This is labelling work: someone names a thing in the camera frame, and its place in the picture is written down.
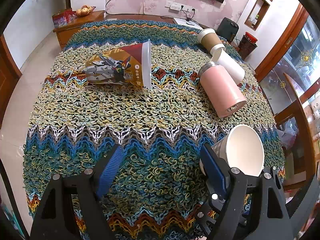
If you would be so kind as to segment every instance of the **drawer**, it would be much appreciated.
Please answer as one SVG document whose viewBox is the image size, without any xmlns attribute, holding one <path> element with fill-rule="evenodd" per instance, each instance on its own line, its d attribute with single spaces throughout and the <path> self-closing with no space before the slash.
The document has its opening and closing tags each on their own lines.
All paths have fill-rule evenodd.
<svg viewBox="0 0 320 240">
<path fill-rule="evenodd" d="M 71 36 L 76 33 L 77 31 L 80 30 L 79 27 L 71 28 L 71 29 L 66 29 L 62 32 L 57 32 L 57 37 L 60 42 L 60 44 L 67 44 L 67 42 L 70 40 Z"/>
</svg>

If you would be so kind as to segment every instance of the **pink thermos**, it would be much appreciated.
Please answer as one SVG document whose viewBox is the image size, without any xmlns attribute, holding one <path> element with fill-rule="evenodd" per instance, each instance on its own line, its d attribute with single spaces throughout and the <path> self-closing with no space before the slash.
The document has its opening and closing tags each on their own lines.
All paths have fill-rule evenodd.
<svg viewBox="0 0 320 240">
<path fill-rule="evenodd" d="M 233 114 L 247 103 L 223 66 L 210 61 L 199 70 L 199 77 L 219 118 Z"/>
</svg>

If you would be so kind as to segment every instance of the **blue gripper pad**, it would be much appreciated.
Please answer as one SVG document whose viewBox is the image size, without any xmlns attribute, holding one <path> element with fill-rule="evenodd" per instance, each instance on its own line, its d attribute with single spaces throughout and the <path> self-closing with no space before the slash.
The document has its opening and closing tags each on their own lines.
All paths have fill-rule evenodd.
<svg viewBox="0 0 320 240">
<path fill-rule="evenodd" d="M 204 144 L 200 149 L 200 158 L 204 166 L 205 172 L 208 175 L 209 181 L 214 188 L 214 191 L 223 198 L 227 195 L 226 178 L 221 172 L 217 162 L 212 157 L 215 155 L 209 144 Z"/>
<path fill-rule="evenodd" d="M 110 190 L 110 187 L 113 183 L 113 180 L 118 173 L 120 168 L 120 164 L 123 161 L 123 150 L 119 146 L 113 155 L 110 157 L 109 162 L 105 169 L 103 170 L 102 174 L 99 177 L 98 188 L 96 191 L 96 195 L 98 198 L 101 198 L 104 194 L 107 194 Z"/>
</svg>

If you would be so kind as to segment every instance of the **multicolored crochet blanket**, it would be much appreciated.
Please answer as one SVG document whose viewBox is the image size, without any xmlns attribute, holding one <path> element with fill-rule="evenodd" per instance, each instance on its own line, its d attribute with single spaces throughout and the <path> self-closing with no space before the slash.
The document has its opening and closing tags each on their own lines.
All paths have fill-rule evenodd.
<svg viewBox="0 0 320 240">
<path fill-rule="evenodd" d="M 162 22 L 118 20 L 86 24 L 72 36 L 45 79 L 29 121 L 23 164 L 31 215 L 53 174 L 79 174 L 118 143 L 125 159 L 101 199 L 117 239 L 201 237 L 193 218 L 207 197 L 199 149 L 241 123 L 260 135 L 265 165 L 276 166 L 284 175 L 268 103 L 249 68 L 226 42 L 227 53 L 245 70 L 239 88 L 247 104 L 229 117 L 217 117 L 199 84 L 197 72 L 211 56 L 198 44 L 198 32 Z M 87 82 L 84 64 L 90 56 L 148 39 L 151 90 Z M 88 239 L 77 198 L 73 204 L 82 236 Z"/>
</svg>

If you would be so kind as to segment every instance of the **pink wall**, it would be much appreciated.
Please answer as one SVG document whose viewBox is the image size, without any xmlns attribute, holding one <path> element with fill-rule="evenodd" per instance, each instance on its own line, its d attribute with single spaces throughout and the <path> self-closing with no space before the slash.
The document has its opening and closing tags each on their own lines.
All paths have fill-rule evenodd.
<svg viewBox="0 0 320 240">
<path fill-rule="evenodd" d="M 237 22 L 248 2 L 248 0 L 224 0 L 221 4 L 215 0 L 170 1 L 193 6 L 196 9 L 196 14 L 193 19 L 215 29 L 224 17 Z M 111 0 L 106 8 L 109 13 L 144 13 L 170 15 L 178 18 L 185 17 L 185 14 L 182 12 L 173 11 L 164 7 L 165 2 L 166 0 Z"/>
</svg>

